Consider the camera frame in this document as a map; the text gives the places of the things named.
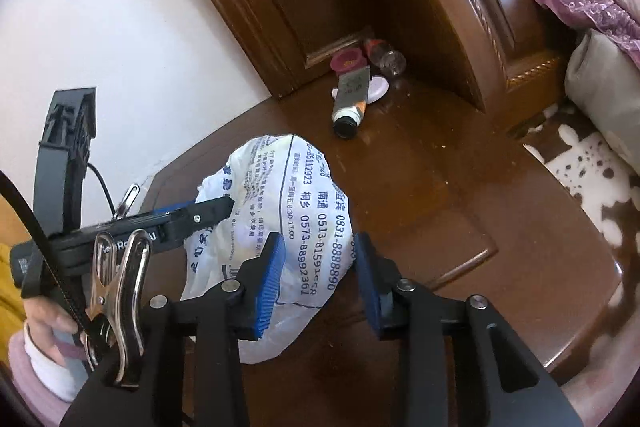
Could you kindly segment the left hand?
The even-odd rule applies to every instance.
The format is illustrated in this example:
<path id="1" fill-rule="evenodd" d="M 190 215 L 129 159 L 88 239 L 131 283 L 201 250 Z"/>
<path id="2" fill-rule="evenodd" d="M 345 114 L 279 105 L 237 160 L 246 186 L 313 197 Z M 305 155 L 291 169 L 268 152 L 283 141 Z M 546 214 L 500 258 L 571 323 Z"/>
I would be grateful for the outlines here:
<path id="1" fill-rule="evenodd" d="M 47 297 L 26 298 L 25 351 L 32 367 L 65 366 L 66 358 L 85 362 L 76 343 L 77 322 L 58 303 Z"/>

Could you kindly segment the left forearm pink sleeve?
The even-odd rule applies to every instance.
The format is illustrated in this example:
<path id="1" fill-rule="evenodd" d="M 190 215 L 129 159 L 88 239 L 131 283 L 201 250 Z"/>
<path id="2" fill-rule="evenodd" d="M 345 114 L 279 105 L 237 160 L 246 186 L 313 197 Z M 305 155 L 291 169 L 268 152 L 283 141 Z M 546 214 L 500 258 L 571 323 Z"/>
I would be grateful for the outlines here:
<path id="1" fill-rule="evenodd" d="M 9 340 L 12 381 L 43 426 L 58 426 L 87 380 L 47 357 L 34 343 L 28 324 Z"/>

